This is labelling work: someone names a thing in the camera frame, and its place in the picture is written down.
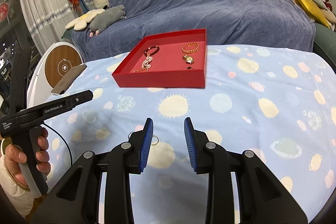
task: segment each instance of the black device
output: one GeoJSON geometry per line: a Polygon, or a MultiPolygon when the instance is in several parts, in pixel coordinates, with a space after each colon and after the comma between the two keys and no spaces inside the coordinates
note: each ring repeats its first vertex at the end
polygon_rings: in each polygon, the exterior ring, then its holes
{"type": "Polygon", "coordinates": [[[38,207],[31,224],[97,224],[102,173],[106,172],[105,224],[134,224],[129,174],[147,165],[153,120],[110,152],[86,151],[38,207]]]}
{"type": "Polygon", "coordinates": [[[194,130],[190,118],[184,121],[184,134],[194,171],[209,174],[206,224],[235,222],[231,172],[236,173],[240,223],[308,223],[301,207],[253,151],[226,151],[194,130]]]}
{"type": "Polygon", "coordinates": [[[42,133],[41,124],[92,100],[93,93],[87,90],[26,109],[30,54],[31,50],[24,50],[15,55],[10,85],[10,111],[0,118],[0,135],[4,139],[11,138],[13,145],[26,154],[27,162],[19,164],[20,169],[30,191],[38,198],[48,191],[45,173],[36,168],[39,161],[35,154],[40,151],[37,138],[42,133]]]}

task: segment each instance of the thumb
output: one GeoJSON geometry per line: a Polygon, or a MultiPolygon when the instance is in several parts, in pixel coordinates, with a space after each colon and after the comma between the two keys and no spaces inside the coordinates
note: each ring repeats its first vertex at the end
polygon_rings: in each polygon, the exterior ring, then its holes
{"type": "Polygon", "coordinates": [[[6,147],[5,152],[5,164],[8,170],[13,174],[17,175],[21,173],[18,163],[26,163],[27,157],[19,148],[10,144],[6,147]]]}

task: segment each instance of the fingernail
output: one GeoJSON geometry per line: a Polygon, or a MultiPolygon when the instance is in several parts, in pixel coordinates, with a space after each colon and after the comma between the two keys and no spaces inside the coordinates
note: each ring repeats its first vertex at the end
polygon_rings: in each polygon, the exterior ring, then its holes
{"type": "Polygon", "coordinates": [[[19,152],[19,159],[23,162],[26,162],[27,156],[23,152],[19,152]]]}

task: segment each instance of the human hand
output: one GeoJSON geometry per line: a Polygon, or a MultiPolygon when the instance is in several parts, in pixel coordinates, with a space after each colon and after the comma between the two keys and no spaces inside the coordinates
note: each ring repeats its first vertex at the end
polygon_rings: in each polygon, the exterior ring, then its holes
{"type": "MultiPolygon", "coordinates": [[[[41,162],[37,164],[37,169],[40,172],[44,172],[47,175],[50,173],[50,163],[49,154],[46,151],[49,148],[49,143],[47,140],[48,131],[45,128],[42,128],[42,135],[38,137],[37,143],[41,147],[41,151],[36,152],[36,158],[41,162]]],[[[21,173],[19,163],[24,164],[27,162],[27,156],[19,148],[10,144],[6,147],[5,151],[5,165],[9,172],[13,174],[16,180],[24,186],[28,187],[28,184],[21,173]]]]}

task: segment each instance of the red tray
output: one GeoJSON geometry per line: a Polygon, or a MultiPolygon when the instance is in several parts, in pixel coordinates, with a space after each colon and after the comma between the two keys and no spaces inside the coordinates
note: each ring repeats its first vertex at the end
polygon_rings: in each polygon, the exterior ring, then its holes
{"type": "Polygon", "coordinates": [[[112,76],[121,88],[205,88],[206,64],[206,29],[161,33],[143,38],[112,76]],[[185,55],[182,46],[189,42],[199,44],[197,52],[188,54],[194,59],[191,65],[182,58],[185,55]],[[152,55],[151,68],[148,72],[133,72],[141,69],[142,62],[146,59],[144,51],[150,46],[160,47],[152,55]]]}

